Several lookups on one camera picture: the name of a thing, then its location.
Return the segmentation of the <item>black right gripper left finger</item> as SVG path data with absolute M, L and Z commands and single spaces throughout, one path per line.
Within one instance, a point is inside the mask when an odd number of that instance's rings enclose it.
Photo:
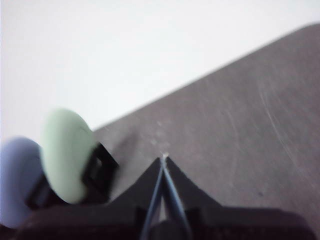
M 143 174 L 108 204 L 56 205 L 35 211 L 18 228 L 16 240 L 138 239 L 159 178 L 156 158 Z

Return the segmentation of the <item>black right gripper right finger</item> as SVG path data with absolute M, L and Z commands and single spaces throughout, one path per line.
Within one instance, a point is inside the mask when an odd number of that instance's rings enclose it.
M 195 240 L 314 240 L 316 234 L 297 213 L 279 208 L 227 206 L 199 188 L 170 157 L 164 174 Z

